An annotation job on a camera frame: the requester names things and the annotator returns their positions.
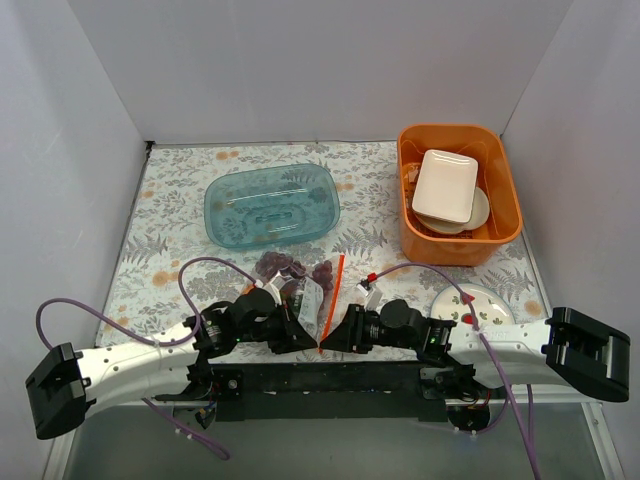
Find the purple fake grape bunch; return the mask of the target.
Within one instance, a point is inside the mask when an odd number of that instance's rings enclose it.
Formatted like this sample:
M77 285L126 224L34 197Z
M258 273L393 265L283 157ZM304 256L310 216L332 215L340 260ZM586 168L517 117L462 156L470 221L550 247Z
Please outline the purple fake grape bunch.
M270 279L276 274L302 278L306 275L306 268L292 256L275 251L265 252L256 262L255 272L263 278Z

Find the clear zip top bag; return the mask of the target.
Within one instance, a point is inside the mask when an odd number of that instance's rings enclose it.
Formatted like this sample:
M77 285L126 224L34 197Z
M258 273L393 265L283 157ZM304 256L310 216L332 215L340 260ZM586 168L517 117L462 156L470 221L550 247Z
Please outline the clear zip top bag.
M288 304L298 322L316 340L318 348L329 334L337 307L345 256L338 254L314 266L302 265L306 268L306 275L302 278L275 276L286 279L281 289L282 304ZM273 278L260 277L255 270L254 274L261 287Z

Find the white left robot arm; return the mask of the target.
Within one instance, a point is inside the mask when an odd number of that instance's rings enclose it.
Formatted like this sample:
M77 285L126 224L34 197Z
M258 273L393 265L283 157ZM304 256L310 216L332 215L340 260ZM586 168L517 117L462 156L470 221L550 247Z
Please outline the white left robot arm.
M254 288L148 338L85 350L55 346L25 382L36 436L59 437L90 415L139 399L229 396L228 378L210 362L243 342L264 342L276 355L317 345L290 302Z

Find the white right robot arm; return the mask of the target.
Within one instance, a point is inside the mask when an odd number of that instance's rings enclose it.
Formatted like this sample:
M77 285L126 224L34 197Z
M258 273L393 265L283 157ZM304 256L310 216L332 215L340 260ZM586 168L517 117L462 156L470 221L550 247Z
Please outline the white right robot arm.
M596 400L628 401L628 335L586 314L556 307L550 318L479 329L423 316L403 300L381 311L351 304L320 347L366 354L374 347L412 350L432 366L456 368L454 389L475 397L505 385L561 385Z

